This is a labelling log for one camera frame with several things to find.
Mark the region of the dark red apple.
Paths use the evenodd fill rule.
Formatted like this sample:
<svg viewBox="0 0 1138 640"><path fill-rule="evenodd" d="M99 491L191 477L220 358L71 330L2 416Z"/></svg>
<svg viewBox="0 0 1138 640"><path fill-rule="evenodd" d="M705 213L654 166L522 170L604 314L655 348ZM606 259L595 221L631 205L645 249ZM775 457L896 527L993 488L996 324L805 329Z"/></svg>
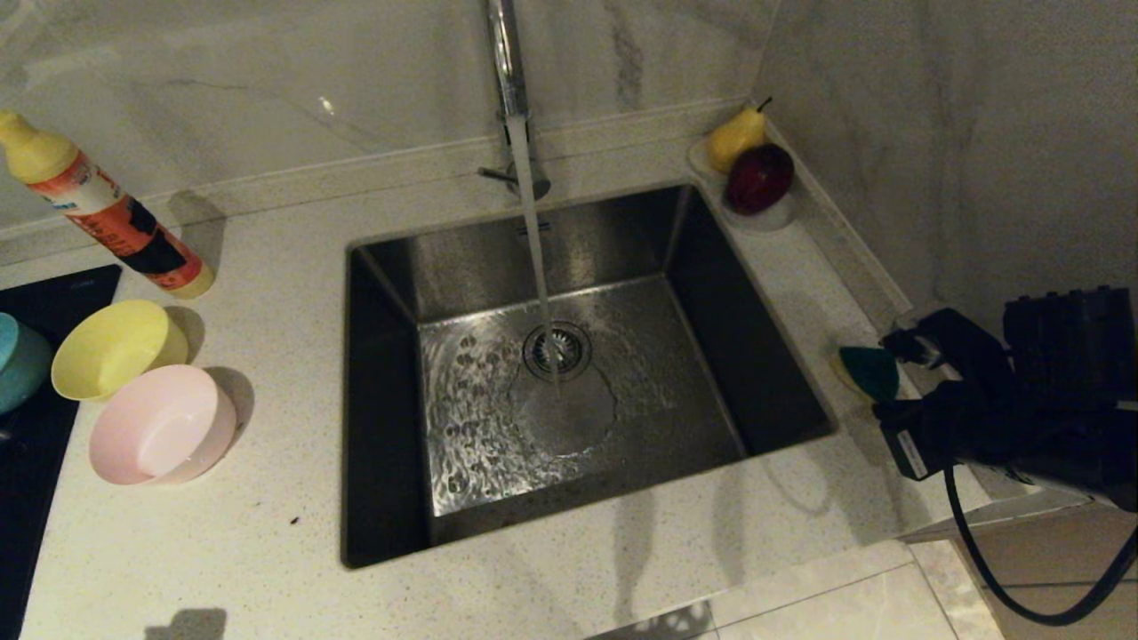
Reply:
<svg viewBox="0 0 1138 640"><path fill-rule="evenodd" d="M784 198L794 174L794 161L787 150L776 143L757 146L734 162L724 199L739 214L760 214Z"/></svg>

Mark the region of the yellow pear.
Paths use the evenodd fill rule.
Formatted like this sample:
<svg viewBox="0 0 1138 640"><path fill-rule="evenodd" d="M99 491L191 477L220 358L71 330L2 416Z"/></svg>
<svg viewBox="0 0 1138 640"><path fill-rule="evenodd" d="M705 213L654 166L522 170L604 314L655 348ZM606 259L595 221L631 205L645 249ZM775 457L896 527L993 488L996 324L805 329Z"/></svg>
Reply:
<svg viewBox="0 0 1138 640"><path fill-rule="evenodd" d="M765 109L772 101L773 97L768 97L760 104L744 107L709 134L707 159L715 172L728 174L740 154L765 143Z"/></svg>

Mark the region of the yellow plastic bowl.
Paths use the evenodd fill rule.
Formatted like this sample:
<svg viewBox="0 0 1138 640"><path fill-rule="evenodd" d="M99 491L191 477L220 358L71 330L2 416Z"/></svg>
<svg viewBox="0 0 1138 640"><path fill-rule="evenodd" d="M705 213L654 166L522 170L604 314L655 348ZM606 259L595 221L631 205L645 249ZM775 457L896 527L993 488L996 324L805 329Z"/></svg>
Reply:
<svg viewBox="0 0 1138 640"><path fill-rule="evenodd" d="M50 378L58 396L101 401L149 370L187 361L185 333L166 307L122 300L88 315L61 340Z"/></svg>

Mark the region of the green yellow sponge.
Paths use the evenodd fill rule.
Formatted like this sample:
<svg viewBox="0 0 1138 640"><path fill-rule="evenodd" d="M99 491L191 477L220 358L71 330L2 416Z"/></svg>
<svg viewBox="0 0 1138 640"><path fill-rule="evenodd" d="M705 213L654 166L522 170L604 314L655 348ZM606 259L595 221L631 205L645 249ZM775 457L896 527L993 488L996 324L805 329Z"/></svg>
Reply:
<svg viewBox="0 0 1138 640"><path fill-rule="evenodd" d="M841 346L838 371L874 404L893 404L900 392L897 361L887 348Z"/></svg>

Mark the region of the orange detergent bottle yellow cap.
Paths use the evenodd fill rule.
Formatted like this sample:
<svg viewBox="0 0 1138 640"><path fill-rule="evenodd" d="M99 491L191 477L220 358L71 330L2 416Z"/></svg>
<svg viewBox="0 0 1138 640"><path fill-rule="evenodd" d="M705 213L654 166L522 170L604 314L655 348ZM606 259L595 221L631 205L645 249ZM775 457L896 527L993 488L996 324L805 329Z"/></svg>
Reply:
<svg viewBox="0 0 1138 640"><path fill-rule="evenodd" d="M127 268L178 300L195 300L211 289L214 272L203 256L69 138L0 110L0 146L13 178Z"/></svg>

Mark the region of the blue plastic bowl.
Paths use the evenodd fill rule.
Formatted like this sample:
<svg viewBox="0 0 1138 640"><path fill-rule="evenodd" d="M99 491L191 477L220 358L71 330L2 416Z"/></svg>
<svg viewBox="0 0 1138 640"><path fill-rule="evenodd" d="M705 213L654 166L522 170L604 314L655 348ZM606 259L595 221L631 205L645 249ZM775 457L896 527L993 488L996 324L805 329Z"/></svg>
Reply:
<svg viewBox="0 0 1138 640"><path fill-rule="evenodd" d="M52 345L16 315L0 312L0 416L13 412L44 385Z"/></svg>

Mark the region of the round metal drain strainer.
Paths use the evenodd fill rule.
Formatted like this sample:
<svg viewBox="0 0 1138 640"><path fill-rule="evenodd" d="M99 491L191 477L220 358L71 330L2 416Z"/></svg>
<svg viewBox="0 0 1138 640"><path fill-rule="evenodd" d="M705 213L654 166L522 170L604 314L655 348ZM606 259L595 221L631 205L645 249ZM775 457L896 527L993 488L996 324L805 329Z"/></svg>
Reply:
<svg viewBox="0 0 1138 640"><path fill-rule="evenodd" d="M553 321L538 325L523 343L523 366L543 381L569 381L582 376L592 361L592 340L580 325Z"/></svg>

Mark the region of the chrome faucet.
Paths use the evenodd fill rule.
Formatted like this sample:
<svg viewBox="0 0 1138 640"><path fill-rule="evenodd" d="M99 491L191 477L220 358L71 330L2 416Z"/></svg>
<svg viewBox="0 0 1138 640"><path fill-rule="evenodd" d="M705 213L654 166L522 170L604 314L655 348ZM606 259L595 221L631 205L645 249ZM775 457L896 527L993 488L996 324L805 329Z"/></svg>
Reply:
<svg viewBox="0 0 1138 640"><path fill-rule="evenodd" d="M541 200L551 190L551 181L541 163L533 158L529 141L530 109L525 83L523 52L513 0L483 0L489 36L490 61L497 84L497 117L508 151L523 150L530 171L533 198Z"/></svg>

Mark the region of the stainless steel sink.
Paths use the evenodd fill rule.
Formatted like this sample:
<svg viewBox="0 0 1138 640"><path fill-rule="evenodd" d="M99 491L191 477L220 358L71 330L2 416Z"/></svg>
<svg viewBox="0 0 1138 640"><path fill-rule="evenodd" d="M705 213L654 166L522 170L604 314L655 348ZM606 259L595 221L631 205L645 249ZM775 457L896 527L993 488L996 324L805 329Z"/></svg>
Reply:
<svg viewBox="0 0 1138 640"><path fill-rule="evenodd" d="M694 184L538 214L553 321L589 368L537 380L523 218L347 254L351 571L803 443L828 416Z"/></svg>

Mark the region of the running water stream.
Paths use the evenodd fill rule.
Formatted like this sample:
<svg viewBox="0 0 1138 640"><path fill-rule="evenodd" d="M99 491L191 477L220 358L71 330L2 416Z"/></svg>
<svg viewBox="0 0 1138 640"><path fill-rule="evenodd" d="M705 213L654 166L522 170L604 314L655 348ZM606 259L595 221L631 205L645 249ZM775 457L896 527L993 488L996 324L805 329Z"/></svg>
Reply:
<svg viewBox="0 0 1138 640"><path fill-rule="evenodd" d="M523 115L505 115L508 126L509 149L516 163L517 192L523 206L525 231L530 251L533 274L535 274L538 304L541 304L541 327L543 327L543 345L553 346L553 317L549 306L549 286L546 286L543 247L541 247L541 230L536 213L535 186L533 184L533 164L529 140L527 137L527 120Z"/></svg>

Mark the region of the black induction cooktop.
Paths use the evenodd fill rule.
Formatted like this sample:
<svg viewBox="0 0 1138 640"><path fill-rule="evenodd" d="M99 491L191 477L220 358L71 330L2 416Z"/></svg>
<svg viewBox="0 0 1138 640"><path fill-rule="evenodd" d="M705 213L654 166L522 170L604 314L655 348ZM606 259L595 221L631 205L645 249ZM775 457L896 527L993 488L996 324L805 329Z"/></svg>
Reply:
<svg viewBox="0 0 1138 640"><path fill-rule="evenodd" d="M0 312L59 348L98 309L108 307L122 266L98 266L0 292ZM0 413L0 640L18 640L61 458L79 402L42 381L32 397Z"/></svg>

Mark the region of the small white dish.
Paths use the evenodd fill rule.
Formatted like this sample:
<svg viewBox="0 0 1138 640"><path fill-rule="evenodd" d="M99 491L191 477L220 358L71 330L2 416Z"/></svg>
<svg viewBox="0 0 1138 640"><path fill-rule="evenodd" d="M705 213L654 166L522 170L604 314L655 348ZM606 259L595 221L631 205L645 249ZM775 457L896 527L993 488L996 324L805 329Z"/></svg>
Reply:
<svg viewBox="0 0 1138 640"><path fill-rule="evenodd" d="M797 218L799 203L793 190L790 190L780 202L773 204L772 207L765 208L754 215L743 215L731 208L726 199L727 175L715 171L710 166L704 138L696 139L695 143L688 148L687 161L692 170L706 183L711 195L715 196L717 206L724 212L726 223L743 233L762 235L777 232L785 229Z"/></svg>

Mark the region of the pink plastic bowl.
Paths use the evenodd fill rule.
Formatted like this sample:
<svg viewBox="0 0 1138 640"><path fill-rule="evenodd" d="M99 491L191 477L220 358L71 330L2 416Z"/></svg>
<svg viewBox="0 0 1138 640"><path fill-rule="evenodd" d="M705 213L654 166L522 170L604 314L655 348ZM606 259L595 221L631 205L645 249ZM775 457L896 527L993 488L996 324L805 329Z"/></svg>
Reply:
<svg viewBox="0 0 1138 640"><path fill-rule="evenodd" d="M236 427L236 405L209 372L159 367L107 402L91 433L89 461L98 478L115 485L182 484L222 459Z"/></svg>

